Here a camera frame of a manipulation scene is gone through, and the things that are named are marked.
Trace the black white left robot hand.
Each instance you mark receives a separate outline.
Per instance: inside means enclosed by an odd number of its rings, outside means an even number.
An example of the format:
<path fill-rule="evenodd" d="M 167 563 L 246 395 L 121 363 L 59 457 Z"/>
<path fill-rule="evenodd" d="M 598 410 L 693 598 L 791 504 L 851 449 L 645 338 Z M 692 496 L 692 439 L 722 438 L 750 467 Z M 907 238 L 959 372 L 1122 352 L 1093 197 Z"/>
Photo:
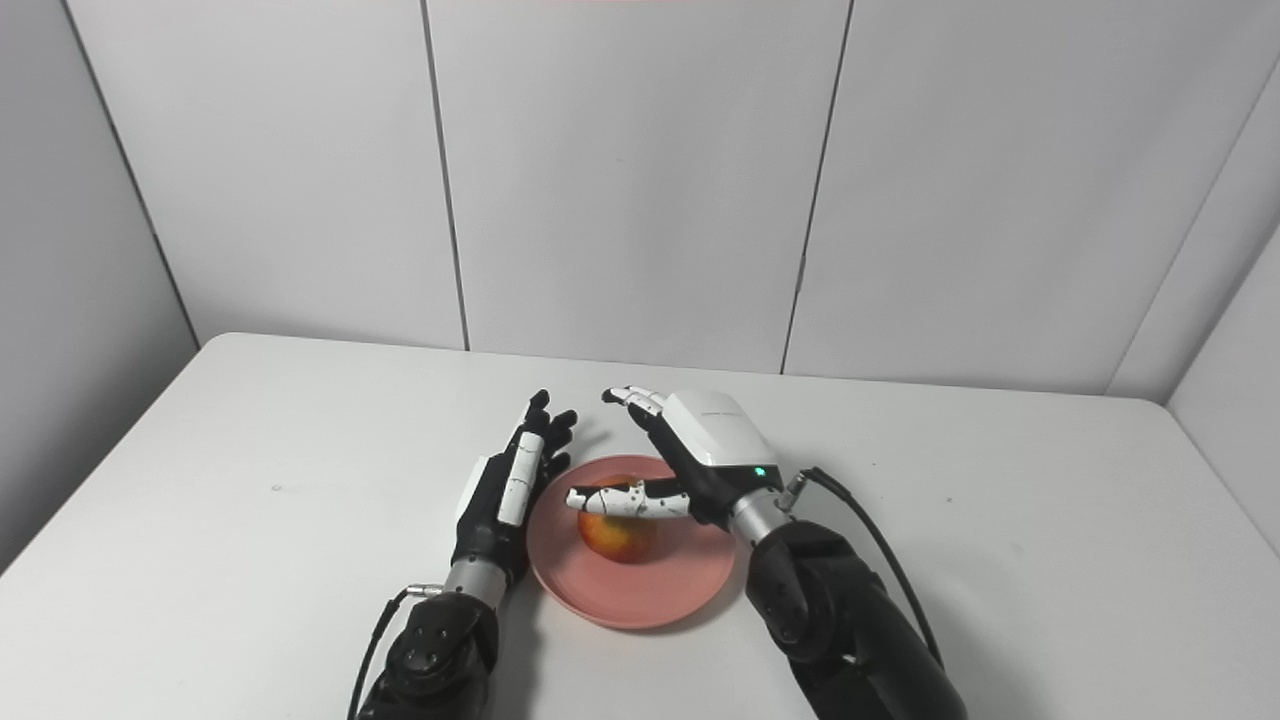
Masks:
<path fill-rule="evenodd" d="M 548 413 L 550 393 L 539 389 L 527 402 L 509 441 L 484 457 L 472 493 L 456 523 L 453 564 L 489 562 L 508 583 L 529 570 L 527 519 L 543 492 L 567 470 L 567 446 L 579 420 L 575 410 Z"/>

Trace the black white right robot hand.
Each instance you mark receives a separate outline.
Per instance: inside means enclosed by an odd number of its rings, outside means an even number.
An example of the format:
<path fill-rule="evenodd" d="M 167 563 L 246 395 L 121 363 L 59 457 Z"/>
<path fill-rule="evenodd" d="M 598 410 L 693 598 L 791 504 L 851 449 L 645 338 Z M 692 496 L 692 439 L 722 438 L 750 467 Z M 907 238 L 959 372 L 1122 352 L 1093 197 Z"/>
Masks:
<path fill-rule="evenodd" d="M 669 477 L 573 486 L 564 506 L 605 518 L 691 518 L 748 544 L 790 523 L 780 506 L 785 489 L 774 450 L 736 400 L 718 391 L 669 395 L 637 386 L 603 392 L 627 409 L 671 470 Z"/>

